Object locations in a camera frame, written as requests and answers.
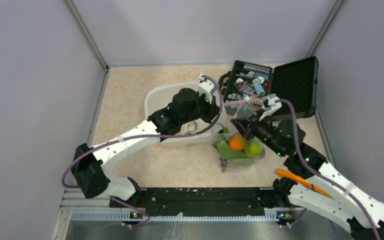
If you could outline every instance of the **robotic arm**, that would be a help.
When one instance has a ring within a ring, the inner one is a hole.
[[[282,104],[275,94],[268,95],[263,100],[262,108],[252,116],[232,119],[231,122],[245,138],[256,137],[279,156],[289,155],[284,162],[288,170],[322,188],[330,196],[321,195],[285,177],[274,182],[275,190],[287,195],[290,204],[307,208],[337,223],[351,233],[354,239],[375,239],[370,218],[380,239],[384,240],[384,203],[356,187],[322,154],[303,143],[305,132],[298,125],[297,139],[294,139],[295,123],[292,120],[283,120],[278,127],[272,126],[266,117],[280,109]],[[307,164],[318,174],[311,173],[303,165],[296,152],[295,140]],[[334,182],[344,187],[346,191],[335,186]]]
[[[211,123],[220,112],[220,106],[217,106],[213,95],[217,89],[216,82],[201,75],[198,91],[190,88],[181,89],[173,96],[172,102],[167,107],[157,110],[128,132],[90,148],[86,143],[77,147],[74,159],[78,159],[91,149],[96,149],[71,169],[84,196],[89,199],[105,194],[128,200],[139,190],[139,186],[129,177],[110,174],[110,169],[127,156],[179,133],[182,125],[186,123],[197,119]]]

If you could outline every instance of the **case lid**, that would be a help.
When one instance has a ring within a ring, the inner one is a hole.
[[[312,56],[274,68],[267,94],[275,93],[280,99],[290,101],[297,118],[309,118],[316,113],[316,84],[319,62]],[[287,105],[271,115],[273,120],[291,118]]]

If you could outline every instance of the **white wall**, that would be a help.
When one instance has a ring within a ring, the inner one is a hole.
[[[384,1],[348,1],[316,56],[317,101],[337,164],[384,202]]]
[[[109,65],[304,58],[336,0],[74,0]]]
[[[0,0],[0,240],[49,239],[103,70],[61,0]]]

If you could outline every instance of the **wooden table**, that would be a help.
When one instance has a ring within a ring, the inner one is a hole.
[[[275,64],[263,64],[275,67]],[[218,80],[232,69],[230,64],[112,67],[92,144],[106,142],[145,119],[145,97],[153,88],[199,81],[205,74]],[[326,155],[315,117],[298,119],[306,132],[304,142]],[[248,167],[222,172],[210,143],[166,148],[155,144],[127,157],[112,173],[132,177],[141,187],[269,187],[276,168],[285,168],[286,158],[265,148],[265,156]]]

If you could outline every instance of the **gray floor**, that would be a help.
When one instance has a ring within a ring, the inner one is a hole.
[[[129,230],[105,221],[73,221],[66,240],[335,240],[327,219],[307,212],[291,229],[274,222],[149,222]],[[342,239],[351,239],[338,229]]]

